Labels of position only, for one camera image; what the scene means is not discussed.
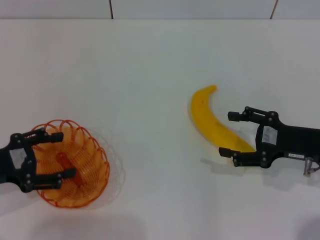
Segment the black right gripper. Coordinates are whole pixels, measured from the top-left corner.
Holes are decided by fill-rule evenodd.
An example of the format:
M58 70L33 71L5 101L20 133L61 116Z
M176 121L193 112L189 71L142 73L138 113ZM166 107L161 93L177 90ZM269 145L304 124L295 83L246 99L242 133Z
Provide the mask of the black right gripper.
M218 149L221 157L232 158L235 167L269 168L278 158L310 159L320 163L320 130L282 123L275 111L263 111L246 106L243 112L229 111L228 120L258 124L255 152Z

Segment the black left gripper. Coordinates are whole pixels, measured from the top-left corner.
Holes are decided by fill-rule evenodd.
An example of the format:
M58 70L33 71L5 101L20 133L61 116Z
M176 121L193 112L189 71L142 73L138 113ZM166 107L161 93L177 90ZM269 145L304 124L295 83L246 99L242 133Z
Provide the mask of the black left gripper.
M32 146L59 143L63 139L63 132L49 134L45 128L12 134L8 145L0 149L0 182L15 184L23 193L60 189L63 180L76 176L76 168L51 174L36 174L37 161Z

